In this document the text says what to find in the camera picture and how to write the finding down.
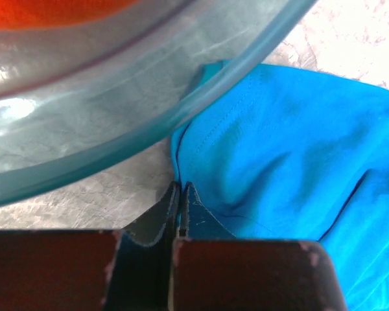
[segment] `gray countertop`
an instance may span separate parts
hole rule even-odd
[[[320,0],[265,62],[389,89],[389,1]],[[82,181],[0,208],[0,229],[122,227],[155,203],[172,178],[162,141]]]

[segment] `chipped paint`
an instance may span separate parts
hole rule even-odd
[[[317,253],[309,253],[310,264],[313,268],[317,267],[320,256]]]
[[[179,238],[175,240],[173,245],[173,264],[175,266],[179,265],[179,256],[180,256],[180,250],[184,246],[186,242],[191,241],[191,238]]]
[[[115,258],[104,268],[106,284],[109,284],[111,281],[112,272],[114,271],[114,266],[115,266]]]
[[[304,251],[309,251],[310,250],[310,243],[303,242],[303,241],[298,241],[298,244],[300,245],[302,250],[304,250]]]
[[[121,238],[123,237],[123,234],[124,234],[124,230],[123,229],[113,230],[112,231],[112,235],[117,240],[117,246],[115,247],[115,250],[117,250],[117,251],[119,249],[119,246],[121,245]]]

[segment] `dark red object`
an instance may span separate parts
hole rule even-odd
[[[0,231],[0,311],[102,310],[116,231]]]
[[[178,239],[175,311],[347,310],[316,242]]]

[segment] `glass bowl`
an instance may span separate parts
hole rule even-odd
[[[315,0],[140,0],[109,18],[0,32],[0,205],[168,136],[262,62]],[[194,89],[202,67],[232,61]]]

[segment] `blue fabric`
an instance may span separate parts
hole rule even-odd
[[[235,236],[320,241],[349,309],[389,310],[389,91],[260,65],[171,151],[176,180]]]

